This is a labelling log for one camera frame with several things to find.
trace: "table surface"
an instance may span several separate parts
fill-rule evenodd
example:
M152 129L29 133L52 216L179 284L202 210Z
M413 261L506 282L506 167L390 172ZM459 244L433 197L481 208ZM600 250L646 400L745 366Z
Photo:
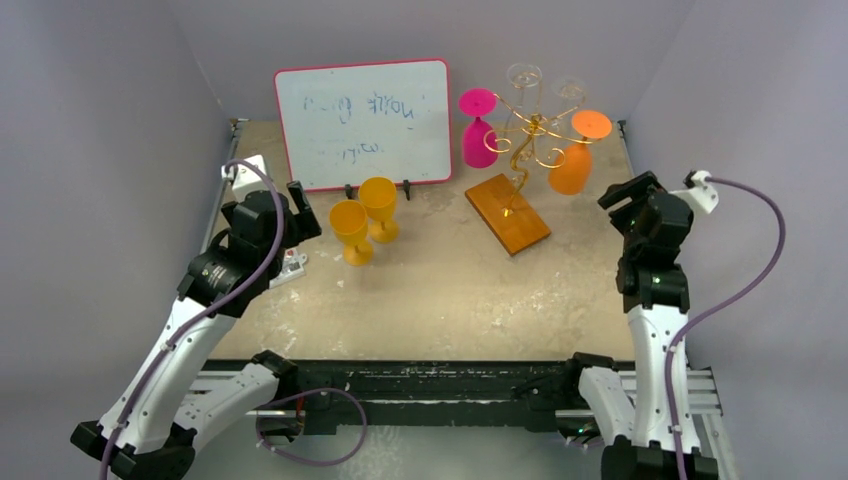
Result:
M369 265L346 264L327 223L344 193L309 194L324 233L298 247L309 256L306 275L256 298L212 357L271 349L339 360L562 360L575 351L633 359L615 288L622 239L596 204L610 184L631 178L617 130L591 147L593 171L580 195L555 193L545 169L529 167L522 194L552 234L510 257L464 195L499 173L511 178L508 158L482 170L466 166L456 141L464 127L454 132L453 178L413 185L411 201L399 191L401 233L374 243ZM277 122L245 125L236 156L256 154L284 189ZM219 218L216 228L224 226Z

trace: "wire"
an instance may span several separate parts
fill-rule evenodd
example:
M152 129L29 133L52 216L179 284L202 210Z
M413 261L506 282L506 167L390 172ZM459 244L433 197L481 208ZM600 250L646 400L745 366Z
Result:
M358 452L359 449L362 448L362 445L365 443L365 436L368 433L368 419L365 418L365 409L362 408L362 404L359 403L359 401L357 401L353 395L345 392L344 390L331 387L307 390L305 392L298 393L297 395L292 395L281 400L275 400L267 405L259 407L259 410L261 411L261 409L279 408L285 405L286 403L291 402L292 400L298 400L304 397L308 397L309 395L315 395L316 393L322 392L338 393L339 395L350 400L351 403L353 403L353 405L356 407L356 409L359 410L359 416L362 418L362 433L359 434L359 440L356 442L356 445L354 445L353 449L350 452L335 460L312 460L309 458L299 457L284 450L280 450L277 447L271 445L268 440L262 435L262 432L259 430L259 420L261 417L256 419L256 439L259 440L259 443L257 445L262 445L271 453L276 453L281 457L288 458L289 460L294 460L295 462L302 463L304 465L309 465L311 467L332 467L333 465L338 465L340 463L350 460L350 458L356 455L356 452Z
M777 206L777 203L775 203L774 200L769 198L768 195L757 190L756 188L749 187L748 185L744 185L742 183L735 182L733 180L725 180L725 179L722 179L722 178L713 178L713 177L707 177L706 180L708 182L718 183L718 184L721 184L721 185L727 185L729 187L734 187L734 188L738 188L740 190L744 190L744 191L746 191L746 192L748 192L752 195L759 197L764 202L766 202L768 204L768 206L771 207L772 211L774 211L774 215L777 217L777 228L778 228L777 247L775 248L774 254L772 254L771 260L769 260L766 267L763 269L762 272L760 272L759 275L757 275L757 277L754 280L751 281L751 283L746 285L745 288L743 288L742 290L737 292L732 297L730 297L727 300L719 303L718 305L710 308L709 310L704 311L703 313L701 313L700 315L698 315L697 317L692 319L690 322L688 322L686 325L684 325L683 328L681 328L679 332L677 332L677 335L675 335L671 339L671 343L670 343L668 352L666 353L666 356L665 356L665 388L666 388L666 394L668 395L669 409L671 411L671 424L673 426L679 426L680 425L680 414L677 411L677 401L675 400L675 397L674 397L674 384L672 383L672 374L671 374L672 363L674 362L674 355L675 355L675 351L676 351L676 348L674 348L674 347L676 347L677 344L680 343L680 341L683 339L684 335L689 333L689 331L692 330L696 325L698 325L699 323L706 320L712 314L714 314L714 313L724 309L725 307L728 307L731 304L735 303L737 300L739 300L740 298L747 295L748 292L750 292L757 285L759 285L766 278L766 276L768 276L768 274L771 273L772 269L774 269L774 266L777 264L778 259L780 259L781 253L783 253L783 245L786 242L786 222L783 219L783 213L780 211L780 207ZM686 465L683 463L684 462L684 460L683 460L683 440L681 438L682 434L683 434L683 432L681 432L679 430L673 431L674 451L675 451L675 457L677 459L677 474L678 474L680 480L686 480L687 479L687 477L686 477Z
M277 250L280 248L280 244L283 241L283 225L284 225L284 216L283 216L283 204L280 201L280 195L277 193L277 189L274 187L274 183L271 181L268 176L262 173L261 170L251 165L250 163L241 160L241 159L233 159L226 163L224 166L225 169L230 170L236 165L241 165L242 167L247 168L248 170L255 173L262 183L265 184L265 188L271 192L271 200L274 202L274 209L277 213L277 229L274 233L274 241L271 243L271 250L268 252L268 255L262 260L262 263L256 268L247 279L241 285L237 286L230 293L222 297L216 302L213 302L212 305L206 307L202 312L198 313L191 319L189 319L182 327L178 328L173 335L171 335L168 340L165 341L165 344L168 348L162 349L159 353L153 357L153 361L150 362L150 365L141 375L133 388L132 392L127 397L127 401L124 404L124 408L121 410L121 413L118 415L118 420L116 422L116 426L112 430L112 434L109 435L109 439L106 441L106 447L103 449L103 456L100 458L100 480L107 480L109 474L109 462L112 457L112 450L115 448L115 444L118 441L118 436L121 434L121 431L124 429L126 425L127 418L129 418L130 413L132 412L133 407L138 402L141 393L144 391L144 388L150 382L150 379L153 377L153 373L159 368L159 365L165 360L165 357L171 353L177 345L177 342L188 332L192 327L194 327L198 322L206 319L209 315L214 314L218 309L229 303L235 297L241 295L250 285L252 285L271 265L271 262L274 260L274 257L277 255Z

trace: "whiteboard stand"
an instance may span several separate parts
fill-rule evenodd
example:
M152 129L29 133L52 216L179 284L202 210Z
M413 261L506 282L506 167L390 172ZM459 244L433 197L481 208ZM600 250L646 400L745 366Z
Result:
M409 183L409 179L404 178L403 183L401 183L401 188L403 188L403 194L406 195L406 201L409 201L409 191L411 189L411 183ZM353 200L353 187L349 184L345 184L345 197L348 200Z

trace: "white cable clip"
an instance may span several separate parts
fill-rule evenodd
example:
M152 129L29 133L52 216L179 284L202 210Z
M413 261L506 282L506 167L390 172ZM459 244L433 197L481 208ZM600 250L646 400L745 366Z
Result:
M237 171L238 171L238 168L236 168L234 165L230 165L229 170L227 169L227 166L224 165L224 166L221 167L221 178L232 183L232 182L236 181L236 172Z

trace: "yellow plastic goblet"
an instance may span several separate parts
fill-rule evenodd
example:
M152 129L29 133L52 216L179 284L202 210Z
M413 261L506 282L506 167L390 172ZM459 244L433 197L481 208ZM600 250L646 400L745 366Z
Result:
M397 187L386 177L372 177L359 187L359 201L365 206L374 223L368 233L375 242L389 243L397 238L400 229L392 220L397 205Z
M330 209L330 227L345 246L342 256L353 266L365 265L374 256L368 243L368 216L356 200L343 200Z

